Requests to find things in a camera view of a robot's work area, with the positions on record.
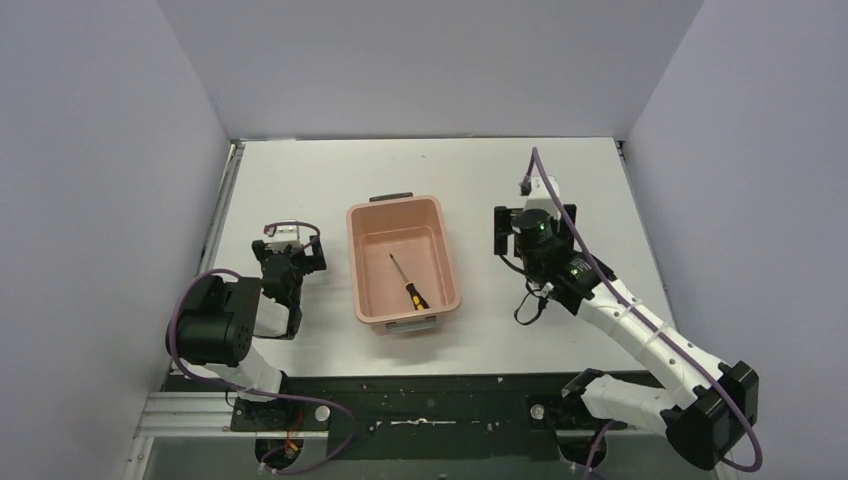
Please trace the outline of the black yellow screwdriver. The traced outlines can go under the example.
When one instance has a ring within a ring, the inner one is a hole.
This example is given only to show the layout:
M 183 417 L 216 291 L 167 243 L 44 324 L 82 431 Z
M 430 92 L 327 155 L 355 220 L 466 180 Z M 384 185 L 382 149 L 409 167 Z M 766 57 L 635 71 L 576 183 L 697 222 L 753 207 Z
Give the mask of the black yellow screwdriver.
M 389 254 L 389 258 L 404 282 L 404 288 L 410 297 L 414 309 L 418 311 L 429 309 L 429 303 L 424 299 L 416 285 L 407 277 L 396 257 L 393 254 Z

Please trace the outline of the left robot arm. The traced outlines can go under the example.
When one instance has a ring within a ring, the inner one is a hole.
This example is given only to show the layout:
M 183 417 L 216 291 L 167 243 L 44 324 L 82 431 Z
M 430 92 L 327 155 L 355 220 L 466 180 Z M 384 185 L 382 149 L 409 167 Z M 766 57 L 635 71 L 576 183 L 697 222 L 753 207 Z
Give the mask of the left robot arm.
M 284 372 L 271 366 L 252 343 L 256 338 L 294 339 L 303 318 L 304 278 L 327 265 L 319 235 L 306 243 L 296 236 L 255 240 L 251 250 L 260 275 L 226 281 L 223 277 L 233 276 L 233 271 L 202 274 L 176 307 L 166 349 L 186 376 L 198 377 L 186 364 L 215 373 L 212 383 L 257 403 L 259 420 L 280 430 L 295 418 L 295 397 L 283 392 Z

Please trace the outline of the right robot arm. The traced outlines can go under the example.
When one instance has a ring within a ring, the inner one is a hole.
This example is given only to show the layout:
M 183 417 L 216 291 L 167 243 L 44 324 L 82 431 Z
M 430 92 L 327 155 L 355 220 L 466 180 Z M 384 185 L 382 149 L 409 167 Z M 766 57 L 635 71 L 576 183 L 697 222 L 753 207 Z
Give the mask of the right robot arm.
M 588 368 L 562 390 L 588 415 L 665 438 L 692 466 L 711 470 L 755 425 L 759 376 L 682 336 L 633 295 L 601 260 L 575 247 L 566 220 L 544 209 L 497 206 L 494 253 L 525 280 L 537 311 L 550 302 L 593 325 L 623 348 L 658 386 L 630 383 Z

